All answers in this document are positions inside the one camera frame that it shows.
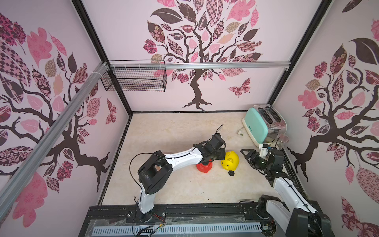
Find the red piggy bank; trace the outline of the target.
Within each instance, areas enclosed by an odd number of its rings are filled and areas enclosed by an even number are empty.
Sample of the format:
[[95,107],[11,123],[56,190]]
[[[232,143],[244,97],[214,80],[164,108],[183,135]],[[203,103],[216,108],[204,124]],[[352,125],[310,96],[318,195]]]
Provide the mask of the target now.
[[211,161],[209,161],[206,164],[200,163],[196,165],[197,170],[202,173],[208,173],[212,169],[212,167],[213,163]]

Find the yellow piggy bank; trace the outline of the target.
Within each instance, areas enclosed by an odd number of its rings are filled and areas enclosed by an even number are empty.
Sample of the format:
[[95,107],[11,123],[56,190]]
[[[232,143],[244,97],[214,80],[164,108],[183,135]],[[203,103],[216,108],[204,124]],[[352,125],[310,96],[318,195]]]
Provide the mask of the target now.
[[235,151],[226,152],[225,159],[221,162],[223,169],[235,171],[239,165],[239,156]]

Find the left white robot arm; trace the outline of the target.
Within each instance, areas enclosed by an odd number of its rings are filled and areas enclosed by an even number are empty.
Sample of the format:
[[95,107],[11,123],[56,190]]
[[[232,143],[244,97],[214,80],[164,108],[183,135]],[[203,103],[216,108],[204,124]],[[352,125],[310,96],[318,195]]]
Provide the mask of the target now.
[[164,187],[174,171],[187,166],[211,163],[214,160],[224,160],[226,148],[225,145],[216,149],[196,144],[179,153],[164,154],[162,151],[156,151],[149,155],[137,171],[138,178],[134,179],[141,189],[137,207],[142,221],[147,221],[152,216],[156,193]]

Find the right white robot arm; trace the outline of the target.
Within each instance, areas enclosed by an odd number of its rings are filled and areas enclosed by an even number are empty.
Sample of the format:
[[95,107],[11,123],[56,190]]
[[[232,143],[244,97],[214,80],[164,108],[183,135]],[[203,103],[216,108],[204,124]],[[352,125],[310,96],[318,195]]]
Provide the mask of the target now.
[[261,218],[272,217],[287,237],[333,237],[330,218],[317,210],[298,191],[289,174],[283,171],[285,155],[274,147],[260,155],[254,149],[242,149],[249,165],[262,174],[280,198],[262,195],[256,207]]

